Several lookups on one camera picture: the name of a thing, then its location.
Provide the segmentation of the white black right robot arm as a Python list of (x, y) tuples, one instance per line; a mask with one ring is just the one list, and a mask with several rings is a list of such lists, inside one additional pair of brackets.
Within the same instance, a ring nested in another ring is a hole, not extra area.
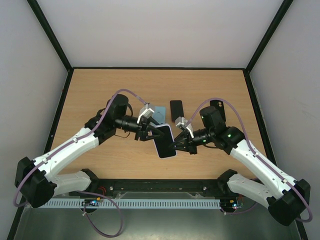
[(264, 206), (280, 224), (289, 226), (307, 208), (310, 200), (310, 184), (304, 179), (296, 180), (273, 164), (246, 139), (237, 127), (226, 126), (220, 112), (207, 106), (199, 112), (203, 129), (193, 130), (184, 117), (178, 117), (175, 125), (181, 133), (171, 147), (178, 151), (197, 154), (198, 146), (213, 143), (217, 149), (244, 164), (260, 182), (247, 179), (234, 170), (224, 172), (218, 183), (218, 191), (244, 195)]

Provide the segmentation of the black phone case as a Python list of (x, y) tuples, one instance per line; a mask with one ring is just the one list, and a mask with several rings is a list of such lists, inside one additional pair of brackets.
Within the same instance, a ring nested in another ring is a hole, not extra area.
[(210, 101), (210, 106), (215, 107), (219, 111), (222, 119), (224, 121), (226, 121), (225, 108), (224, 108), (224, 103), (222, 101), (220, 101), (220, 100), (211, 100)]

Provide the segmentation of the purple smartphone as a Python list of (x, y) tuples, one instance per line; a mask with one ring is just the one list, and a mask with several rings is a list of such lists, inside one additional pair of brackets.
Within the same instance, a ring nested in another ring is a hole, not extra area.
[(170, 102), (171, 121), (174, 123), (177, 118), (184, 117), (183, 102), (181, 100), (171, 100)]

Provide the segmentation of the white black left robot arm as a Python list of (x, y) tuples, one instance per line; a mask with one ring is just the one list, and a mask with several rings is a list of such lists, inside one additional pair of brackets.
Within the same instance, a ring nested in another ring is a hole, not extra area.
[(117, 129), (134, 133), (136, 141), (164, 136), (151, 125), (155, 122), (152, 118), (154, 106), (144, 103), (138, 117), (126, 114), (131, 109), (128, 97), (117, 93), (66, 142), (34, 159), (22, 158), (17, 164), (14, 185), (26, 202), (38, 208), (57, 195), (88, 189), (93, 178), (88, 170), (63, 175), (59, 172), (82, 154), (115, 136)]

